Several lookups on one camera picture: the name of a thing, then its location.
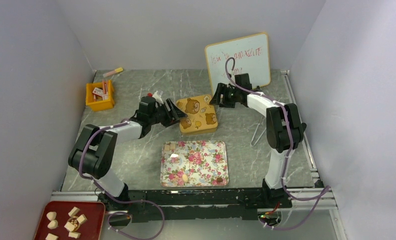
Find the silver tin lid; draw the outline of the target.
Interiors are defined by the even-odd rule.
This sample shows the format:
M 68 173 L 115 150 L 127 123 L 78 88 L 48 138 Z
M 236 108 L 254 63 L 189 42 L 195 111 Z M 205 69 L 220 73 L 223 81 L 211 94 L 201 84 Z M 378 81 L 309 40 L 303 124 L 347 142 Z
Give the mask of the silver tin lid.
M 196 125 L 205 123 L 206 125 L 218 124 L 216 111 L 213 105 L 210 105 L 210 95 L 200 95 L 189 98 L 183 98 L 176 102 L 177 107 L 187 113 L 180 123 L 196 122 Z

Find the floral rectangular tray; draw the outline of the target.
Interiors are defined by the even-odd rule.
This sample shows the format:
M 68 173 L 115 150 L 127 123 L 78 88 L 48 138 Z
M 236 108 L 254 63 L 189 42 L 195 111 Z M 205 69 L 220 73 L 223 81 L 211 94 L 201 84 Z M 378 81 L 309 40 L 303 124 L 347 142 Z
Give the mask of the floral rectangular tray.
M 176 149 L 164 151 L 165 145 Z M 189 182 L 184 182 L 183 175 Z M 169 141 L 163 145 L 160 183 L 164 187 L 226 186 L 229 182 L 226 145 L 219 140 Z

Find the gold chocolate tin box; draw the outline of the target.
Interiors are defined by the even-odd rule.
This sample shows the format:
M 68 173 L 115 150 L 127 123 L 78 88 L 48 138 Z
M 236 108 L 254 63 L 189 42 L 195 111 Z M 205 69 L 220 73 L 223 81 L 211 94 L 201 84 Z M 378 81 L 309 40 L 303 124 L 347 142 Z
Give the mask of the gold chocolate tin box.
M 202 122 L 200 125 L 196 125 L 196 122 L 187 123 L 181 122 L 179 124 L 180 132 L 182 135 L 186 136 L 193 136 L 193 135 L 201 135 L 201 134 L 209 134 L 213 133 L 217 130 L 218 124 L 210 124 L 207 125 Z

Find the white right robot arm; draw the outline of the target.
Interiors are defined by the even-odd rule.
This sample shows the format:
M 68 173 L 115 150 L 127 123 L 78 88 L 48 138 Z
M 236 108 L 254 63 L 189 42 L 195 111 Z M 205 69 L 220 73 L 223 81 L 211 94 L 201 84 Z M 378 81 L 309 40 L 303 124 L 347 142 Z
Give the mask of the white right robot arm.
M 210 104 L 221 108 L 234 108 L 236 103 L 260 113 L 266 121 L 267 142 L 271 148 L 268 172 L 264 178 L 268 187 L 260 194 L 261 203 L 273 207 L 280 200 L 276 191 L 286 185 L 289 160 L 302 142 L 306 124 L 302 123 L 294 103 L 285 104 L 252 88 L 247 73 L 227 73 L 230 83 L 218 83 Z

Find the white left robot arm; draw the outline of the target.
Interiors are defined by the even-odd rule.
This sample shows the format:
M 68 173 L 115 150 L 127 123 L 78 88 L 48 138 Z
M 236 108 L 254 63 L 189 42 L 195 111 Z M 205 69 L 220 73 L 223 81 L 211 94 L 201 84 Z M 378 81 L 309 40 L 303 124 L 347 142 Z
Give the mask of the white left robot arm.
M 122 139 L 141 139 L 150 132 L 153 125 L 169 127 L 186 117 L 187 114 L 171 99 L 162 101 L 154 95 L 144 96 L 134 115 L 120 123 L 105 127 L 87 124 L 70 152 L 68 165 L 76 169 L 81 178 L 91 180 L 110 195 L 111 206 L 122 210 L 129 203 L 129 189 L 111 169 L 117 142 Z

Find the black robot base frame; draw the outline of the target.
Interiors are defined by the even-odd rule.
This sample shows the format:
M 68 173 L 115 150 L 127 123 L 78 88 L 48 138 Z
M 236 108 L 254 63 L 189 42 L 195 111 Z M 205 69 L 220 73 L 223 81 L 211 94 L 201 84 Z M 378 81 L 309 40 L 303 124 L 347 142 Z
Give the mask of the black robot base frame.
M 292 202 L 283 192 L 262 187 L 193 190 L 130 190 L 129 204 L 121 204 L 104 193 L 97 194 L 107 211 L 126 211 L 133 222 L 195 219 L 256 220 L 259 214 L 290 209 Z

